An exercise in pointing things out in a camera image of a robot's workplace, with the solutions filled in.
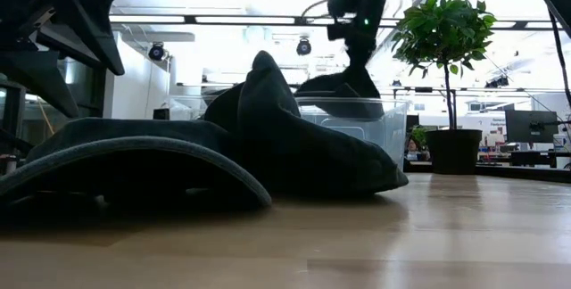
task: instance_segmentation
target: plastic storage bin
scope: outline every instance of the plastic storage bin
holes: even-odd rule
[[[186,119],[196,120],[204,114],[214,98],[216,97],[173,96],[171,118],[173,119],[174,111],[182,111],[187,114]],[[296,101],[305,120],[381,146],[402,169],[408,102],[331,97],[299,97]]]

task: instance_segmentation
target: green leaves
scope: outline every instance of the green leaves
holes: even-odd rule
[[[471,62],[485,59],[497,21],[486,9],[485,2],[468,0],[426,0],[407,9],[393,38],[394,58],[412,65],[410,74],[422,69],[423,78],[428,70],[421,65],[432,63],[460,76],[464,67],[474,70]]]

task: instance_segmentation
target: plant pot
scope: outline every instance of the plant pot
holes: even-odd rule
[[[434,130],[426,132],[433,172],[474,174],[482,131],[478,129]]]

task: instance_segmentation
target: tree trunk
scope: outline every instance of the tree trunk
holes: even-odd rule
[[[450,129],[456,129],[456,117],[452,110],[452,98],[450,92],[450,71],[448,70],[448,63],[444,63],[444,81],[446,82],[446,105],[448,106],[448,121],[450,122]]]

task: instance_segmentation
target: table surface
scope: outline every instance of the table surface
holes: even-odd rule
[[[415,174],[409,186],[361,201],[5,229],[0,281],[7,289],[569,288],[571,189]]]

